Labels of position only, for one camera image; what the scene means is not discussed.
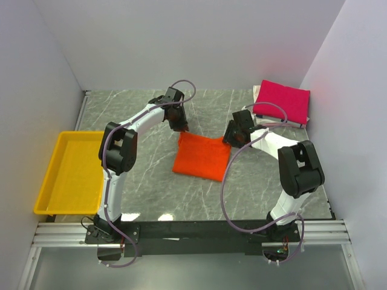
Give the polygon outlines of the orange t shirt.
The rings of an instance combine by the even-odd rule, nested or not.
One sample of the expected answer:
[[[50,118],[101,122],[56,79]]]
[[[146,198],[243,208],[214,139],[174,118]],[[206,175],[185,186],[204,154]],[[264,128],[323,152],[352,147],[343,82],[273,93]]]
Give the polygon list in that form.
[[[223,139],[182,132],[172,167],[174,173],[221,182],[229,161],[231,146]]]

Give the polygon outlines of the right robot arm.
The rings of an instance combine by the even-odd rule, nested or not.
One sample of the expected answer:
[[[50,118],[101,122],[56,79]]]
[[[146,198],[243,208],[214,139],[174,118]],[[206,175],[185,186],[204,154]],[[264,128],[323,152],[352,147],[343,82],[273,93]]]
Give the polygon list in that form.
[[[257,230],[265,230],[270,240],[281,240],[287,233],[286,226],[296,219],[301,205],[325,182],[314,144],[310,140],[291,140],[266,126],[255,125],[247,109],[233,113],[223,142],[238,148],[237,155],[251,147],[278,161],[281,195],[268,213],[269,223]]]

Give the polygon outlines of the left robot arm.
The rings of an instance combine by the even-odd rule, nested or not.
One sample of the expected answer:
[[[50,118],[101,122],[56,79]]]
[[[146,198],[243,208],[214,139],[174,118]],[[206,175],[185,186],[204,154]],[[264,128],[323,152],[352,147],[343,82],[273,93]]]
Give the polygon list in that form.
[[[137,159],[139,137],[164,121],[168,121],[175,132],[188,131],[183,102],[184,93],[170,86],[165,94],[148,101],[133,117],[106,125],[99,149],[103,168],[102,199],[93,219],[100,237],[106,242],[113,243],[121,235],[123,188]]]

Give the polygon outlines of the folded white t shirt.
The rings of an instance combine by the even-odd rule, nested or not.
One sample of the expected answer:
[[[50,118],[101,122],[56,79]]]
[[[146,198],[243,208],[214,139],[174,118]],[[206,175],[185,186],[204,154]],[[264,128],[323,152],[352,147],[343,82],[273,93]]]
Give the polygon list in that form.
[[[253,100],[254,102],[258,99],[258,94],[261,89],[261,85],[253,85]],[[275,126],[278,123],[281,123],[282,120],[275,117],[265,116],[265,115],[258,115],[255,113],[252,113],[254,115],[254,118],[256,120],[257,124],[262,124],[263,126]],[[306,128],[306,124],[297,123],[294,121],[287,120],[285,126],[289,127],[295,127],[295,128]]]

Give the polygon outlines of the folded magenta t shirt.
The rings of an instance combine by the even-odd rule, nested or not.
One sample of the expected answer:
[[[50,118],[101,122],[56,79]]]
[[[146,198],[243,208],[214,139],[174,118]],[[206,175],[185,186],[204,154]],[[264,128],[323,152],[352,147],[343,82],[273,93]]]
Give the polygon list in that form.
[[[260,85],[256,103],[273,103],[285,111],[288,120],[307,125],[309,90],[292,88],[269,80],[263,80]]]

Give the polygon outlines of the yellow plastic tray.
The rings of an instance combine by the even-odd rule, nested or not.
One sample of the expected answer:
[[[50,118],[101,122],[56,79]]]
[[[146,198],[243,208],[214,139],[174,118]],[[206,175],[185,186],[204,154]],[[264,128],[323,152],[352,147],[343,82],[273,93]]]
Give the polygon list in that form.
[[[54,147],[34,213],[96,214],[102,196],[103,172],[98,154],[102,131],[63,131]]]

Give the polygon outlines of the black base beam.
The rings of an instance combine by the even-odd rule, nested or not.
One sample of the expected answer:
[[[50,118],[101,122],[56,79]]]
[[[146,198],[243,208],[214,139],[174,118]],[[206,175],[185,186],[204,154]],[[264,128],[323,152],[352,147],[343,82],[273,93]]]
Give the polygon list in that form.
[[[116,244],[125,257],[229,253],[261,256],[265,243],[299,242],[301,233],[296,223],[282,230],[273,225],[260,233],[242,233],[226,221],[121,222],[119,229],[131,240],[122,239],[119,233],[103,232],[91,224],[85,243],[101,248]]]

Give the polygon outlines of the aluminium frame rail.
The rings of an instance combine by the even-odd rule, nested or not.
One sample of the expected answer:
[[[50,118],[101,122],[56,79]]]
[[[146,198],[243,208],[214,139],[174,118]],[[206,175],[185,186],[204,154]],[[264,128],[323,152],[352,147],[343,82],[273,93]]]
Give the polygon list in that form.
[[[87,247],[86,229],[77,223],[38,223],[33,241],[34,248]],[[348,245],[351,243],[346,225],[338,221],[305,221],[304,245]]]

